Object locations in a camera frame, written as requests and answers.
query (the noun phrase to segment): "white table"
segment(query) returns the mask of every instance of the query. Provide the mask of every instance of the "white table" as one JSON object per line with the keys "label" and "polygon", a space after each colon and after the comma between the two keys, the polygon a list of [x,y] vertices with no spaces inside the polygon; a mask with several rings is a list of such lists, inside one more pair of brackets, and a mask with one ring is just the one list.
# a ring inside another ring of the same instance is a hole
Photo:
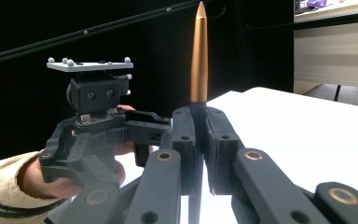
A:
{"label": "white table", "polygon": [[[208,106],[223,110],[245,146],[267,152],[294,184],[314,192],[335,181],[358,190],[358,106],[264,88],[230,91]],[[206,177],[200,223],[236,223],[230,197],[212,196]],[[187,223],[185,197],[182,205]]]}

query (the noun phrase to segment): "motion capture marker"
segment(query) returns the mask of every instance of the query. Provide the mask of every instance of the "motion capture marker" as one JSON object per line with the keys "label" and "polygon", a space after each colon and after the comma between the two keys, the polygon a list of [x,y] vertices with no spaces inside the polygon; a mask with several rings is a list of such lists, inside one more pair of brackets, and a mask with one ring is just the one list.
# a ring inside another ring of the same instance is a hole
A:
{"label": "motion capture marker", "polygon": [[69,59],[67,64],[68,64],[68,66],[74,66],[75,62],[72,59]]}

